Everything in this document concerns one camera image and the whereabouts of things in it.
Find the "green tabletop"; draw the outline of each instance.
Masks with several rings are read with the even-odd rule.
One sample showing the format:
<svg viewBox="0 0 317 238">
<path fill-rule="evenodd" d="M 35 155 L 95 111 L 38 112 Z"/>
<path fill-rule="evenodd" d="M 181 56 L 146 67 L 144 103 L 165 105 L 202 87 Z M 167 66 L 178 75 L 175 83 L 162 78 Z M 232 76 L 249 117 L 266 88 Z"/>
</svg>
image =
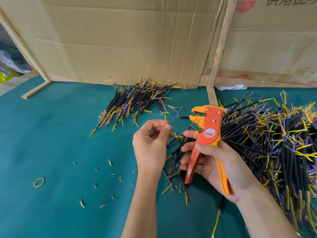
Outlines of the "green tabletop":
<svg viewBox="0 0 317 238">
<path fill-rule="evenodd" d="M 132 136 L 138 127 L 125 119 L 124 126 L 118 125 L 113 132 L 112 127 L 100 128 L 89 138 L 97 116 L 113 98 L 113 87 L 54 82 L 28 100 L 21 98 L 42 82 L 41 77 L 32 78 L 0 97 L 0 237 L 120 237 L 133 196 L 131 183 L 137 178 L 137 173 L 132 174 L 137 169 Z M 222 103 L 230 103 L 233 96 L 253 92 L 254 97 L 267 98 L 279 96 L 280 90 L 253 88 L 217 95 Z M 287 92 L 296 105 L 316 100 L 316 89 Z M 194 106 L 208 104 L 206 88 L 173 91 L 168 96 L 172 98 L 168 104 L 183 106 L 182 116 L 189 115 Z M 139 125 L 164 118 L 155 106 L 151 110 L 153 115 L 140 116 Z M 177 133 L 189 124 L 179 119 L 172 123 Z M 168 152 L 177 145 L 171 145 Z M 40 177 L 45 183 L 34 188 Z M 162 176 L 157 193 L 158 237 L 211 237 L 220 194 L 195 175 L 189 188 L 192 202 L 187 206 L 184 194 L 176 190 L 161 196 L 168 185 Z M 78 202 L 80 197 L 85 208 Z M 247 237 L 243 219 L 230 202 L 216 237 Z"/>
</svg>

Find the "wire stripper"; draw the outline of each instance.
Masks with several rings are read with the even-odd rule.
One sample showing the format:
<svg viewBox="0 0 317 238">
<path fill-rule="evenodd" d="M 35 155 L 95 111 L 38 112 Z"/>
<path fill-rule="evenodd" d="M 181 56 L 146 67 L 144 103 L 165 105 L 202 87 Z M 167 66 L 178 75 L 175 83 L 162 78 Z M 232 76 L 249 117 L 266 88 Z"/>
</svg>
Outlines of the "wire stripper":
<svg viewBox="0 0 317 238">
<path fill-rule="evenodd" d="M 189 116 L 192 122 L 194 122 L 200 128 L 203 129 L 203 132 L 196 131 L 198 135 L 198 139 L 196 140 L 196 143 L 202 144 L 202 145 L 218 146 L 218 144 L 221 141 L 220 126 L 222 123 L 222 118 L 224 116 L 224 113 L 227 112 L 227 109 L 221 108 L 218 106 L 205 105 L 201 107 L 194 107 L 192 109 L 192 112 L 194 114 L 198 114 L 198 113 L 204 114 L 204 116 L 199 116 L 199 115 Z M 188 165 L 185 184 L 188 184 L 192 181 L 193 175 L 195 173 L 195 170 L 201 155 L 202 154 L 198 150 L 196 150 L 196 148 L 194 147 L 192 151 L 192 156 Z M 215 160 L 219 168 L 222 190 L 224 191 L 225 195 L 229 195 L 230 189 L 228 184 L 228 178 L 224 171 L 224 167 L 220 160 L 218 160 L 217 158 L 215 158 Z"/>
</svg>

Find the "person's left hand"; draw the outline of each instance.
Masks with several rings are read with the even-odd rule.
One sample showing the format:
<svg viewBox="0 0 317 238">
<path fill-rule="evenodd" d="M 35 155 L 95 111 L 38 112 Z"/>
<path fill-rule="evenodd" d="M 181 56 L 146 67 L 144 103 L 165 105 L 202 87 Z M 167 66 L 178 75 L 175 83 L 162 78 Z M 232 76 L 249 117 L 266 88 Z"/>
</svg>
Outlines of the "person's left hand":
<svg viewBox="0 0 317 238">
<path fill-rule="evenodd" d="M 147 121 L 134 135 L 133 148 L 138 164 L 138 174 L 161 177 L 166 159 L 167 139 L 174 136 L 173 127 L 165 120 Z"/>
</svg>

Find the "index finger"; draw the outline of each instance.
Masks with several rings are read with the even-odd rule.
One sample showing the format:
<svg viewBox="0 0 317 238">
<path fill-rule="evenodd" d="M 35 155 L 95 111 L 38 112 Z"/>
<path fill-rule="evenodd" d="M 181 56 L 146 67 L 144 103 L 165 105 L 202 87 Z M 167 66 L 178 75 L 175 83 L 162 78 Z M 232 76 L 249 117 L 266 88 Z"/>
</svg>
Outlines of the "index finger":
<svg viewBox="0 0 317 238">
<path fill-rule="evenodd" d="M 188 138 L 198 139 L 198 135 L 195 130 L 186 130 L 183 134 Z"/>
<path fill-rule="evenodd" d="M 142 127 L 139 129 L 139 132 L 141 132 L 144 135 L 150 135 L 150 131 L 159 126 L 164 126 L 165 120 L 164 119 L 152 119 L 148 120 L 145 124 L 142 125 Z"/>
</svg>

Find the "bundle of wires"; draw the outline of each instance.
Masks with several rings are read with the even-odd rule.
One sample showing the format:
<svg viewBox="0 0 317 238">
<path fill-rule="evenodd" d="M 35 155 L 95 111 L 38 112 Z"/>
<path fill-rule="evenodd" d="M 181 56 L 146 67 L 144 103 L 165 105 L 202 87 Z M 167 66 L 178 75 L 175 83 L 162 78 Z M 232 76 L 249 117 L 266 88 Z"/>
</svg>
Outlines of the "bundle of wires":
<svg viewBox="0 0 317 238">
<path fill-rule="evenodd" d="M 112 131 L 115 129 L 119 122 L 123 123 L 123 118 L 129 117 L 129 114 L 133 114 L 133 122 L 137 124 L 137 118 L 146 113 L 152 113 L 149 110 L 152 104 L 156 103 L 157 108 L 161 114 L 168 114 L 166 107 L 172 108 L 175 110 L 175 107 L 167 105 L 163 102 L 163 99 L 171 99 L 166 97 L 169 91 L 171 90 L 184 90 L 188 89 L 180 88 L 175 86 L 177 83 L 164 84 L 160 86 L 162 82 L 151 82 L 149 79 L 146 81 L 139 80 L 139 83 L 133 84 L 132 86 L 127 85 L 117 85 L 115 87 L 115 94 L 108 107 L 98 116 L 98 125 L 92 130 L 91 135 L 100 127 L 105 127 L 111 122 L 114 122 Z M 159 108 L 158 103 L 163 105 L 163 111 Z"/>
<path fill-rule="evenodd" d="M 317 198 L 315 103 L 290 107 L 285 92 L 282 92 L 281 99 L 281 105 L 274 98 L 254 102 L 243 98 L 224 106 L 230 111 L 221 126 L 222 140 L 240 154 L 254 176 L 275 198 L 293 227 L 298 231 L 299 223 L 303 223 L 317 236 L 317 213 L 311 204 L 311 199 Z M 278 112 L 265 109 L 264 102 L 268 100 L 276 103 Z M 167 158 L 175 156 L 167 177 L 172 179 L 178 174 L 187 202 L 190 197 L 182 176 L 185 171 L 177 167 L 184 154 L 180 147 L 194 140 L 183 136 L 177 139 L 179 147 Z"/>
</svg>

